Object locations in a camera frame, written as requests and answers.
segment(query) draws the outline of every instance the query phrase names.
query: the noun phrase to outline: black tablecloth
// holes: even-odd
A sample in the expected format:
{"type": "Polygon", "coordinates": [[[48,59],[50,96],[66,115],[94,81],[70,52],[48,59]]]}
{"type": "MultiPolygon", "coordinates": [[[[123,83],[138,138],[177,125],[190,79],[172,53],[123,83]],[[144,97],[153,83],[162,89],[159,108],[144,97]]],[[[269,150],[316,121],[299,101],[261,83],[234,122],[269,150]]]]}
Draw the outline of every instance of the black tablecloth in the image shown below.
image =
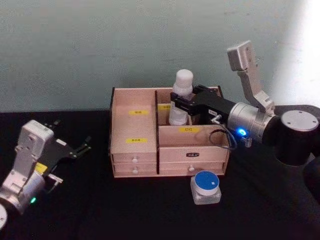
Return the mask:
{"type": "Polygon", "coordinates": [[[220,177],[219,204],[195,205],[190,177],[114,179],[107,110],[1,113],[1,181],[15,159],[20,129],[31,119],[43,124],[60,119],[56,138],[76,148],[91,136],[92,150],[57,167],[55,174],[64,182],[51,194],[40,194],[8,226],[6,239],[316,238],[320,206],[304,186],[302,167],[283,165],[272,148],[258,143],[231,153],[220,177]]]}

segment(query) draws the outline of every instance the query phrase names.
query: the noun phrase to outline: robotic arm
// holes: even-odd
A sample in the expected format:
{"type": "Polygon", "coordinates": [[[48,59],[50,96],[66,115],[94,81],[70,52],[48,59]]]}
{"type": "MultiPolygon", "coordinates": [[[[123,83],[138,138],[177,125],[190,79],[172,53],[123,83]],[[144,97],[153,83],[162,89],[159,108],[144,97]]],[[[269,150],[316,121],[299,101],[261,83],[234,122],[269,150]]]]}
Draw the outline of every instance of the robotic arm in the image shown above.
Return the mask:
{"type": "MultiPolygon", "coordinates": [[[[274,146],[274,154],[282,163],[290,166],[304,165],[310,154],[319,155],[320,145],[315,139],[319,135],[318,119],[302,110],[291,110],[278,116],[275,104],[262,90],[256,56],[250,41],[227,49],[231,69],[241,79],[245,98],[251,103],[234,103],[217,95],[210,88],[198,85],[193,88],[194,97],[188,101],[171,93],[175,106],[189,115],[200,115],[202,124],[212,122],[225,124],[229,130],[240,136],[246,147],[252,140],[274,146]]],[[[313,161],[313,167],[306,167],[305,179],[312,175],[309,190],[318,192],[320,203],[320,159],[313,161]]]]}
{"type": "Polygon", "coordinates": [[[52,174],[62,158],[76,159],[91,149],[89,138],[75,150],[54,138],[53,126],[31,120],[22,127],[13,168],[0,188],[0,231],[22,215],[41,190],[50,187],[49,193],[63,182],[52,174]]]}

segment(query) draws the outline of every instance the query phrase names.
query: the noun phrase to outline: light green wall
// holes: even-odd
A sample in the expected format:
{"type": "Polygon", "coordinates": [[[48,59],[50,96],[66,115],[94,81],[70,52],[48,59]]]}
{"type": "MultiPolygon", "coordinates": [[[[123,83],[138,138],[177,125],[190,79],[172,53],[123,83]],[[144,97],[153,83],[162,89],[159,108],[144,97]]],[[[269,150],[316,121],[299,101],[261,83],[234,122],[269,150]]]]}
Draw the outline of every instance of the light green wall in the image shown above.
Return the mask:
{"type": "Polygon", "coordinates": [[[7,0],[0,7],[0,111],[96,109],[112,87],[196,84],[244,101],[226,48],[252,40],[265,91],[292,0],[7,0]]]}

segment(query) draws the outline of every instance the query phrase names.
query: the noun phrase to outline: wooden compartment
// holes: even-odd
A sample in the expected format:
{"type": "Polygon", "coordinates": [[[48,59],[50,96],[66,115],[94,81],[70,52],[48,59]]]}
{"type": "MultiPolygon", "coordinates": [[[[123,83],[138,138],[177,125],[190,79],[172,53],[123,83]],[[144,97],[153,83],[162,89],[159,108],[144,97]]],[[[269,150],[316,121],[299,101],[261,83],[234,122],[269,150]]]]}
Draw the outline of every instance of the wooden compartment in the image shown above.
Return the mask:
{"type": "MultiPolygon", "coordinates": [[[[218,87],[213,87],[218,95],[218,87]]],[[[111,100],[110,157],[115,178],[191,176],[201,170],[224,175],[230,151],[217,125],[169,125],[171,87],[115,88],[111,100]]]]}

